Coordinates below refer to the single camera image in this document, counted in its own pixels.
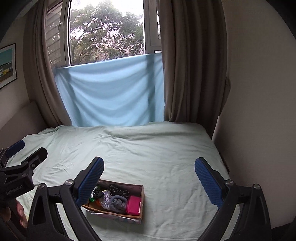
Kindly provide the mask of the left hand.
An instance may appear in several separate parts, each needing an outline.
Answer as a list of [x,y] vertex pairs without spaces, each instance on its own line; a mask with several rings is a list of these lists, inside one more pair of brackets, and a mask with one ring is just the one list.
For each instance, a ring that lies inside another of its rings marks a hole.
[[4,222],[10,221],[12,214],[23,228],[28,227],[28,220],[24,213],[23,206],[19,201],[13,199],[6,204],[1,203],[1,217]]

